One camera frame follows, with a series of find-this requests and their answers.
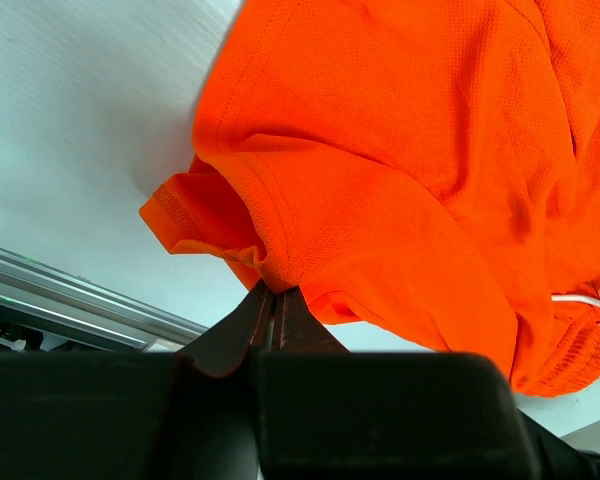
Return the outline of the orange shorts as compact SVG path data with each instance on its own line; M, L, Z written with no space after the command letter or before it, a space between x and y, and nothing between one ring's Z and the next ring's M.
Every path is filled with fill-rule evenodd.
M600 378L600 1L248 1L192 143L168 252L517 393Z

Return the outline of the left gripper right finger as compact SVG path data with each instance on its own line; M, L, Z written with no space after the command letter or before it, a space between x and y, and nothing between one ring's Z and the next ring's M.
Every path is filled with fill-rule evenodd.
M536 479L506 380L467 353L351 353L302 295L274 300L257 360L268 479Z

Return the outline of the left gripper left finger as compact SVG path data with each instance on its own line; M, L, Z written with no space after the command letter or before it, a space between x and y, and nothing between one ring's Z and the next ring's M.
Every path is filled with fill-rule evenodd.
M257 284L174 352L0 353L0 479L263 479Z

